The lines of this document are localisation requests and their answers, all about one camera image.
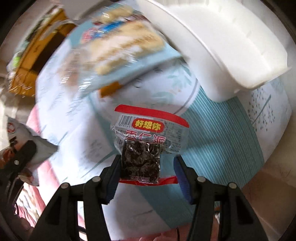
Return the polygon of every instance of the white plastic basket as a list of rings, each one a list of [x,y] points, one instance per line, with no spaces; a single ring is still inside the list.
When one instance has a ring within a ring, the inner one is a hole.
[[[235,0],[137,0],[184,56],[207,96],[228,100],[289,70],[272,31]]]

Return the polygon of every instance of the tablecloth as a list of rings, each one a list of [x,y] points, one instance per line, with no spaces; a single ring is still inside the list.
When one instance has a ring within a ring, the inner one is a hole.
[[[133,1],[124,1],[134,8]],[[96,92],[72,99],[61,84],[58,68],[79,44],[90,21],[77,27],[49,59],[37,80],[36,101],[43,138],[59,145],[50,164],[59,183],[84,183],[109,166],[117,151],[110,123],[114,108],[129,104],[164,110],[186,119],[189,142],[186,164],[214,183],[244,186],[263,166],[278,144],[291,115],[279,79],[257,90],[241,92],[223,103],[207,98],[182,60],[165,63],[138,77],[112,97]],[[172,156],[161,163],[173,175]],[[177,184],[139,187],[120,183],[115,198],[103,207],[113,240],[164,232],[191,221],[189,206]],[[83,215],[83,205],[79,204]]]

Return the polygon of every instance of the transparent plastic packaging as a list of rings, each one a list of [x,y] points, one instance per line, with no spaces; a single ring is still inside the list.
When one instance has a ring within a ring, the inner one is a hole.
[[[37,152],[27,166],[19,174],[19,178],[30,185],[38,186],[37,168],[53,155],[58,147],[42,139],[33,130],[19,123],[17,120],[8,117],[7,134],[10,146],[0,151],[0,168],[14,157],[22,146],[29,140],[34,141],[37,146]]]
[[[112,94],[137,76],[181,56],[130,7],[114,4],[94,21],[100,21],[99,25],[83,34],[83,44],[69,53],[71,61],[66,60],[60,71],[62,83],[74,83],[80,97],[103,88],[102,97]],[[74,52],[76,61],[72,60]]]
[[[112,130],[114,145],[122,154],[122,181],[171,184],[172,177],[160,175],[161,154],[180,154],[186,149],[187,121],[164,111],[128,105],[117,106],[115,112]]]

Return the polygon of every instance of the metal rivet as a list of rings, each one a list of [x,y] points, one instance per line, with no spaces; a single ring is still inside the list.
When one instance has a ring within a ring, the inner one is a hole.
[[[200,183],[204,183],[204,182],[205,182],[205,177],[198,177],[197,180],[198,180]]]
[[[229,187],[232,189],[236,189],[237,185],[235,183],[229,183]]]
[[[67,187],[69,187],[69,184],[68,184],[68,183],[63,183],[63,184],[61,185],[61,188],[62,188],[62,189],[66,189]]]
[[[97,182],[99,182],[101,180],[101,178],[99,177],[99,176],[96,176],[96,177],[93,177],[92,178],[92,181],[94,182],[94,183],[97,183]]]

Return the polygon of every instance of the red circular logo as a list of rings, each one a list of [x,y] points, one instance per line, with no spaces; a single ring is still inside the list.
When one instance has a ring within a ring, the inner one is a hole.
[[[13,134],[15,132],[15,126],[12,123],[7,123],[8,134]]]

